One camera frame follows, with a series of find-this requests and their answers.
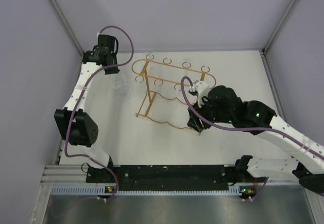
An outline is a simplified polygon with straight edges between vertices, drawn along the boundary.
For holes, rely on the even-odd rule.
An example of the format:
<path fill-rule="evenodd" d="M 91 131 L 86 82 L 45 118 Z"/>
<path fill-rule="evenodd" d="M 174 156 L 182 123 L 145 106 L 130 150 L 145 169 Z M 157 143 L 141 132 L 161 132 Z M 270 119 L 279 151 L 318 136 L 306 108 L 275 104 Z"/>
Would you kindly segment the gold wire wine glass rack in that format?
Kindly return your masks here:
<path fill-rule="evenodd" d="M 146 54 L 144 58 L 133 62 L 131 70 L 136 75 L 135 81 L 145 86 L 145 96 L 135 113 L 136 117 L 179 130 L 191 130 L 186 122 L 182 122 L 180 117 L 175 115 L 187 108 L 181 94 L 180 69 L 172 59 L 167 57 L 157 61 L 153 54 Z M 192 81 L 205 81 L 211 88 L 216 86 L 217 80 L 210 73 L 210 67 L 191 67 L 191 71 Z"/>

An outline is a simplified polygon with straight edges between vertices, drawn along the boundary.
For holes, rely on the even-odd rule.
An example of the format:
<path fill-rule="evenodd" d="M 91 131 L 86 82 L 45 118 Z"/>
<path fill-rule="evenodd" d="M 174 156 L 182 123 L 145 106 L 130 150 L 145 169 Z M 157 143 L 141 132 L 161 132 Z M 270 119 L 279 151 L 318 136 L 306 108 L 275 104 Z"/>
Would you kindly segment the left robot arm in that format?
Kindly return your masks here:
<path fill-rule="evenodd" d="M 101 79 L 119 73 L 119 42 L 116 37 L 107 34 L 99 33 L 97 38 L 93 49 L 83 54 L 73 92 L 63 108 L 55 110 L 54 119 L 65 141 L 64 155 L 67 158 L 85 158 L 90 167 L 90 178 L 95 182 L 118 182 L 111 156 L 97 142 L 99 126 L 89 111 Z"/>

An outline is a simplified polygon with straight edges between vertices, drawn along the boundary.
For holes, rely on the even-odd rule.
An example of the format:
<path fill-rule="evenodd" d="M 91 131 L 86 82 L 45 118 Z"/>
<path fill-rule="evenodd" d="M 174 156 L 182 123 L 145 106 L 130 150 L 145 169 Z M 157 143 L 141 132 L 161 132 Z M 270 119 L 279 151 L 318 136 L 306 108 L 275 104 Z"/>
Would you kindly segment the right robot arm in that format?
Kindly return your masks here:
<path fill-rule="evenodd" d="M 251 133 L 289 154 L 287 159 L 242 156 L 236 161 L 236 175 L 242 181 L 252 177 L 282 178 L 323 195 L 323 146 L 291 127 L 275 110 L 260 101 L 242 101 L 233 89 L 202 81 L 189 86 L 197 102 L 188 108 L 187 125 L 197 132 L 220 123 L 231 124 L 230 131 Z"/>

